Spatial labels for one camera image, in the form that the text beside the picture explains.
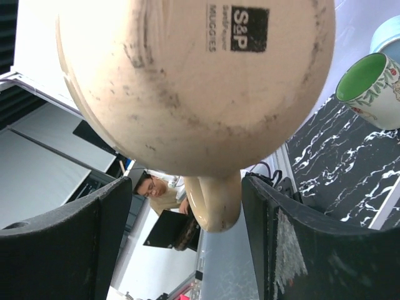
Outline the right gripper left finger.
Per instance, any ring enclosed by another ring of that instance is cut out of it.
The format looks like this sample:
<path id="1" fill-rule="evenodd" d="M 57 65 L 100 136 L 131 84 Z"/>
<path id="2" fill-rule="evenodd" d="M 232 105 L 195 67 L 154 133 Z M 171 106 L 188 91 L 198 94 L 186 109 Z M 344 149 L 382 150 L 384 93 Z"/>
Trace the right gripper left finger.
<path id="1" fill-rule="evenodd" d="M 1 230 L 1 299 L 106 299 L 132 202 L 120 177 Z"/>

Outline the beige round mug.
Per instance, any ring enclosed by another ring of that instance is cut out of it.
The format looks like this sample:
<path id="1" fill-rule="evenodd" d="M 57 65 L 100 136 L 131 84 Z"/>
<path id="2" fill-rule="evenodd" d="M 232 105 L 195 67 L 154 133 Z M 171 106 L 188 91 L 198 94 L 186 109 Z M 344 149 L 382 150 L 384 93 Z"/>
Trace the beige round mug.
<path id="1" fill-rule="evenodd" d="M 331 65 L 333 1 L 61 1 L 66 86 L 92 128 L 180 175 L 211 233 L 241 211 L 241 170 L 307 118 Z"/>

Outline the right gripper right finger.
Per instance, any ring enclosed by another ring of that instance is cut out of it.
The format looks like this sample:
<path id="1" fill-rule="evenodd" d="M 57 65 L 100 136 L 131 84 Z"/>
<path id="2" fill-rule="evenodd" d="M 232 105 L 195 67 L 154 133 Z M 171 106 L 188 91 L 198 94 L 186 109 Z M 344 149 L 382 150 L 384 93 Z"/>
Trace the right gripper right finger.
<path id="1" fill-rule="evenodd" d="M 261 299 L 398 299 L 399 229 L 357 227 L 271 187 L 242 180 Z"/>

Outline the light blue mug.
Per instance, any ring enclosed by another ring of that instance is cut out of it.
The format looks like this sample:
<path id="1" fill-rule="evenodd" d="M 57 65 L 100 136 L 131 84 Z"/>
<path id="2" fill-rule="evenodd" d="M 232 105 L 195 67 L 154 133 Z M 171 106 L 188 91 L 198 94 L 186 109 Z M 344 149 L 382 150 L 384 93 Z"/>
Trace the light blue mug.
<path id="1" fill-rule="evenodd" d="M 399 16 L 394 16 L 377 27 L 371 38 L 369 52 L 379 52 L 397 40 L 399 40 Z"/>

